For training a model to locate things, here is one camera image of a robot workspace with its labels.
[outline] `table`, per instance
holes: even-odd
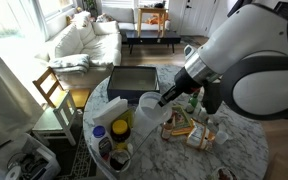
[[[142,15],[143,13],[157,13],[158,14],[158,32],[160,32],[160,18],[163,17],[163,21],[165,23],[165,17],[166,17],[166,10],[164,8],[138,8],[138,20],[137,20],[137,30],[138,30],[138,36],[141,36],[141,26],[142,26]],[[162,37],[164,36],[165,33],[165,24],[163,23],[163,28],[162,28]]]
[[[154,30],[143,31],[141,37],[137,36],[137,31],[126,32],[127,43],[130,46],[130,54],[132,54],[134,44],[172,44],[174,53],[174,44],[181,42],[181,37],[173,31],[166,31],[164,36]]]
[[[157,68],[162,93],[173,85],[174,76],[180,70],[173,65],[148,66]],[[91,154],[92,115],[108,102],[107,84],[108,78],[94,89],[85,107],[83,130]],[[183,94],[174,104],[185,105],[188,98]],[[222,121],[220,126],[231,138],[223,145],[215,144],[213,153],[188,147],[183,142],[185,136],[171,137],[165,142],[160,138],[161,127],[157,127],[133,156],[129,169],[120,174],[120,179],[204,180],[221,166],[232,169],[240,179],[262,179],[268,164],[268,146],[261,124],[234,113],[224,103],[214,118]],[[109,178],[116,178],[105,169],[102,171]]]

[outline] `white couch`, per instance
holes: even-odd
[[[127,42],[126,31],[137,30],[138,9],[133,8],[116,8],[116,7],[102,7],[102,13],[110,15],[117,22],[122,35],[122,41]],[[151,17],[151,14],[144,13],[142,15],[141,30],[158,30],[158,24],[147,24],[145,21]],[[170,24],[165,23],[165,29],[169,30]]]
[[[56,69],[54,71],[64,89],[94,88],[110,75],[113,66],[121,64],[121,43],[116,21],[92,22],[86,27],[71,24],[48,40],[46,49],[35,58],[45,60],[45,66],[49,66],[54,59],[65,62],[66,59],[75,58],[77,54],[87,54],[87,72],[81,66],[79,70],[71,72],[59,73]]]

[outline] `wooden chair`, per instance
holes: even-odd
[[[48,67],[41,77],[33,81],[33,84],[50,107],[57,107],[59,102],[63,99],[65,91],[52,68]],[[90,89],[70,89],[70,93],[77,109],[84,110],[90,95]]]
[[[55,109],[47,108],[32,129],[35,137],[46,146],[47,139],[67,138],[72,146],[76,144],[70,128],[77,115],[77,108],[69,91],[65,92],[63,100]],[[64,133],[64,136],[52,136],[52,134]]]

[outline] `plastic cup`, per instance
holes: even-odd
[[[219,130],[217,133],[216,133],[216,136],[215,136],[215,142],[217,144],[224,144],[225,141],[228,140],[228,134],[224,131],[221,131]]]
[[[163,107],[158,105],[161,97],[162,95],[156,92],[146,92],[140,97],[134,115],[133,130],[151,132],[171,117],[172,107],[170,104]]]

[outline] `round table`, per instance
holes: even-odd
[[[147,65],[157,68],[161,93],[174,84],[174,76],[181,67],[173,65]],[[108,79],[92,92],[84,111],[83,130],[88,149],[94,158],[90,142],[92,116],[108,103],[106,88]],[[182,94],[174,102],[186,105],[189,96]],[[206,179],[218,167],[229,167],[240,179],[263,179],[268,165],[268,146],[261,124],[230,110],[222,103],[214,119],[220,120],[221,128],[230,139],[223,145],[214,143],[212,152],[199,151],[187,146],[183,137],[171,137],[163,141],[161,127],[149,135],[134,154],[130,167],[123,173],[111,174],[100,162],[98,167],[110,179]]]

